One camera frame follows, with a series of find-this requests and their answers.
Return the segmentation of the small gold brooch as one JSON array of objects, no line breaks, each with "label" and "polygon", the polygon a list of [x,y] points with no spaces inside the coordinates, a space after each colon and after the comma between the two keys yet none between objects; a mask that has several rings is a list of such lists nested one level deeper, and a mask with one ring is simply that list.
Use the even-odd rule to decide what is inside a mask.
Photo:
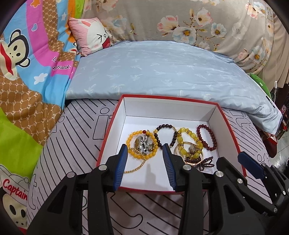
[{"label": "small gold brooch", "polygon": [[198,151],[196,144],[191,144],[189,147],[190,154],[195,154]]}]

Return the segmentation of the rose gold bangle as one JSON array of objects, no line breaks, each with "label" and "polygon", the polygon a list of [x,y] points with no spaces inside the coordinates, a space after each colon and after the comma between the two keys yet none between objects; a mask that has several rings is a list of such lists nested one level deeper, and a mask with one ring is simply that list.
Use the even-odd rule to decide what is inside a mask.
[{"label": "rose gold bangle", "polygon": [[189,147],[191,144],[193,143],[184,141],[176,145],[173,152],[175,155],[181,156],[185,164],[197,166],[201,164],[201,162],[204,160],[204,155],[202,150],[198,147],[197,147],[198,151],[195,154],[190,154]]}]

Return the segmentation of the dark bead bracelet gold accents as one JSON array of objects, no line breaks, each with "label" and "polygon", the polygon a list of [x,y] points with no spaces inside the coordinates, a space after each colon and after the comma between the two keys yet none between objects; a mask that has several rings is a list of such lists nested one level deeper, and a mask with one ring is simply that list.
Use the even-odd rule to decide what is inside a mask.
[{"label": "dark bead bracelet gold accents", "polygon": [[166,123],[157,126],[153,131],[153,136],[158,148],[162,150],[164,144],[168,144],[170,148],[176,144],[178,131],[173,125]]}]

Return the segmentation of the silver metal watch band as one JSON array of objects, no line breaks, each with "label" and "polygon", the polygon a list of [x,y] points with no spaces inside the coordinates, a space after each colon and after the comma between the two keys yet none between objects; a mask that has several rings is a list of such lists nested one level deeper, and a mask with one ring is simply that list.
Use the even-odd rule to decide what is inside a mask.
[{"label": "silver metal watch band", "polygon": [[150,136],[138,136],[134,141],[134,148],[141,154],[147,155],[153,149],[153,140]]}]

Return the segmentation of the grey striped bed sheet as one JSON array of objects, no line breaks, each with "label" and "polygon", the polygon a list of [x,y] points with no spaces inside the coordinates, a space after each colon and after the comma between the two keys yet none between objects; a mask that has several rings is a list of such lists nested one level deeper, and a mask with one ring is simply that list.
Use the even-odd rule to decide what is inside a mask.
[{"label": "grey striped bed sheet", "polygon": [[[210,135],[214,134],[217,149],[203,150],[204,157],[227,158],[246,177],[249,188],[268,199],[263,183],[237,160],[238,153],[244,151],[261,164],[270,163],[260,135],[246,113],[208,102],[169,97],[76,99],[59,118],[33,172],[35,184],[30,187],[29,199],[37,207],[27,207],[31,221],[68,173],[90,172],[118,153],[133,132],[154,131],[166,123],[192,132],[196,132],[198,125],[207,125],[209,130],[201,131],[202,138],[210,144]],[[114,233],[177,234],[183,195],[174,193],[169,184],[161,150],[145,163],[129,156],[125,170],[119,190],[108,195]]]}]

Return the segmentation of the green plastic object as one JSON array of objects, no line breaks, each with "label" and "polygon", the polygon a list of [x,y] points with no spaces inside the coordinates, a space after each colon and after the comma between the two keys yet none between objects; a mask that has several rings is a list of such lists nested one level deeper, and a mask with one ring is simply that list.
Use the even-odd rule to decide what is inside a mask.
[{"label": "green plastic object", "polygon": [[270,91],[264,81],[255,74],[250,73],[249,76],[262,88],[266,95],[271,98]]}]

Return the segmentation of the beige curtain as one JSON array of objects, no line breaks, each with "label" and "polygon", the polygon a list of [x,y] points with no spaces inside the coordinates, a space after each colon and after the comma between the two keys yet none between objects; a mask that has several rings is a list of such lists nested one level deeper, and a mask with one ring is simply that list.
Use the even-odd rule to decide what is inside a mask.
[{"label": "beige curtain", "polygon": [[273,17],[273,36],[263,41],[266,65],[258,74],[270,91],[275,82],[278,88],[288,83],[288,33],[278,16]]}]

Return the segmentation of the light blue pillow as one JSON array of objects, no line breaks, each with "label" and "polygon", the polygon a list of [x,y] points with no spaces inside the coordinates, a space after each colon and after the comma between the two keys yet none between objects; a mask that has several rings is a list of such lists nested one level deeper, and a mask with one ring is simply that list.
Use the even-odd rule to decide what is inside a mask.
[{"label": "light blue pillow", "polygon": [[243,111],[274,134],[281,111],[262,88],[224,55],[171,41],[122,42],[82,57],[66,99],[162,95],[216,102]]}]

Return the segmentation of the grey floral quilt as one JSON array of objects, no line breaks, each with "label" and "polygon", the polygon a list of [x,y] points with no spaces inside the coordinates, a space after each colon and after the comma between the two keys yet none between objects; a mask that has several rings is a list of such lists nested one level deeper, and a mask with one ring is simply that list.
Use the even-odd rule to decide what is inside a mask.
[{"label": "grey floral quilt", "polygon": [[85,1],[113,42],[175,41],[228,56],[258,74],[273,49],[273,11],[264,1]]}]

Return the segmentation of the colourful monkey cartoon blanket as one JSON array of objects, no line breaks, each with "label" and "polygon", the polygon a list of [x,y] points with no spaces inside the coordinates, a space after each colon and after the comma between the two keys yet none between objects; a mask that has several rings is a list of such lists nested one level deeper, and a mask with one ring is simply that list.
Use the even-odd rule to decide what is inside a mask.
[{"label": "colourful monkey cartoon blanket", "polygon": [[84,1],[1,1],[1,234],[25,234],[33,171],[80,60]]}]

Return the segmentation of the pink cartoon cushion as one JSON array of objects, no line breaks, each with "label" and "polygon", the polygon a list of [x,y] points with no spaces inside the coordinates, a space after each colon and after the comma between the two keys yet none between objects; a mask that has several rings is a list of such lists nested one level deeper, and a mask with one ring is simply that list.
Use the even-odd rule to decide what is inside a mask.
[{"label": "pink cartoon cushion", "polygon": [[109,35],[98,18],[70,17],[68,25],[76,40],[77,48],[84,57],[111,46]]}]

